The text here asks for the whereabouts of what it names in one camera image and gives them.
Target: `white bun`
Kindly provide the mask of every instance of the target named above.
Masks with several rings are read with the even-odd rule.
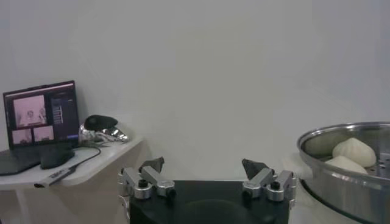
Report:
[[[373,166],[377,162],[372,148],[356,138],[350,138],[336,145],[333,149],[333,157],[337,156],[345,156],[363,167]]]
[[[337,156],[336,158],[328,160],[325,163],[345,170],[367,174],[367,171],[361,165],[353,162],[351,159],[348,159],[345,156]]]

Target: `cable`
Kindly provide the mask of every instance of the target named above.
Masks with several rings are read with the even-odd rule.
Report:
[[[79,147],[88,147],[88,148],[91,148],[91,149],[97,149],[99,152],[98,152],[97,154],[95,154],[95,155],[93,155],[93,156],[91,156],[91,157],[88,157],[87,159],[85,159],[85,160],[83,160],[83,161],[81,161],[81,162],[79,162],[79,163],[77,163],[77,164],[75,164],[75,165],[69,167],[69,169],[75,169],[75,168],[77,168],[80,164],[82,164],[82,163],[84,163],[84,162],[87,162],[88,160],[93,159],[93,158],[97,157],[98,155],[100,155],[100,154],[102,153],[102,150],[101,150],[99,147],[94,146],[94,145],[80,145],[80,146],[78,146],[78,147],[76,147],[76,148],[79,148]]]

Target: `table leg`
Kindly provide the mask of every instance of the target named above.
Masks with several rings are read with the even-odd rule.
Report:
[[[26,195],[24,190],[16,190],[16,196],[18,197],[18,202],[20,210],[22,213],[22,220],[24,224],[32,224],[29,207],[27,205]]]

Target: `white table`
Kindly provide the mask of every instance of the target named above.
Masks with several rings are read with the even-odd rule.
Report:
[[[101,147],[101,154],[85,163],[81,164],[75,173],[66,177],[57,184],[64,186],[73,186],[86,182],[109,164],[117,160],[119,157],[123,156],[126,152],[134,148],[143,140],[142,137],[136,136],[130,142],[122,144],[120,142],[112,142],[107,144],[108,147]],[[30,224],[30,215],[29,209],[26,206],[26,198],[24,195],[24,189],[34,188],[34,183],[39,182],[40,180],[45,179],[50,174],[55,173],[66,167],[77,164],[78,162],[93,156],[98,151],[96,149],[81,148],[80,150],[75,151],[75,156],[71,158],[67,163],[62,166],[42,170],[40,166],[35,166],[27,171],[22,173],[0,177],[0,191],[1,190],[16,190],[16,195],[18,197],[19,205],[21,207],[21,212],[23,215],[23,223]]]

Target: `pink image on screen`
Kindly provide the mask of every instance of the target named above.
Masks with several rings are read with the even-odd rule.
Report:
[[[46,124],[43,95],[16,99],[13,107],[18,128]]]
[[[35,128],[34,139],[36,142],[54,140],[53,126]]]
[[[31,130],[23,129],[12,131],[12,142],[14,144],[27,144],[32,142]]]

